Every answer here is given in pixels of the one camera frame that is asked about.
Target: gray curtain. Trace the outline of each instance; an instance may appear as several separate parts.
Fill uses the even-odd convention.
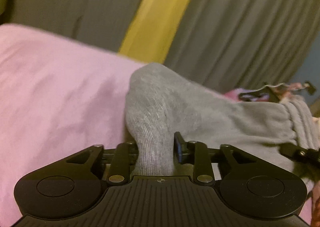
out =
[[[220,92],[287,81],[320,24],[320,0],[191,0],[165,65]]]
[[[15,0],[9,22],[118,51],[141,0]]]

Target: pink bed sheet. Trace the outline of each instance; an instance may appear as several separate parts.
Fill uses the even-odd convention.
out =
[[[0,26],[0,226],[20,211],[25,174],[93,144],[123,140],[124,103],[143,64],[18,25]]]

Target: gray fabric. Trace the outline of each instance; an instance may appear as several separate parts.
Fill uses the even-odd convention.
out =
[[[118,51],[141,0],[15,0],[9,22]]]
[[[320,25],[320,0],[191,0],[165,65],[218,92],[286,82]]]
[[[190,174],[190,166],[175,167],[173,134],[201,141],[209,148],[231,144],[303,178],[309,189],[314,169],[294,163],[278,152],[278,144],[292,142],[319,148],[311,113],[299,96],[283,104],[234,103],[217,98],[159,64],[135,71],[126,98],[126,123],[137,142],[134,174]]]

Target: yellow curtain panel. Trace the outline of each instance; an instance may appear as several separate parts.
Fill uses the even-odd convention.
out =
[[[142,0],[119,52],[150,63],[163,63],[190,0]]]

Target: round metal bolt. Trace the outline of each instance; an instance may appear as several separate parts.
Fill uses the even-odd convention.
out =
[[[207,174],[201,174],[197,177],[198,181],[202,183],[209,183],[213,180],[212,176],[207,175]]]
[[[115,174],[109,177],[109,181],[112,183],[121,183],[122,181],[124,181],[124,177],[122,175]]]

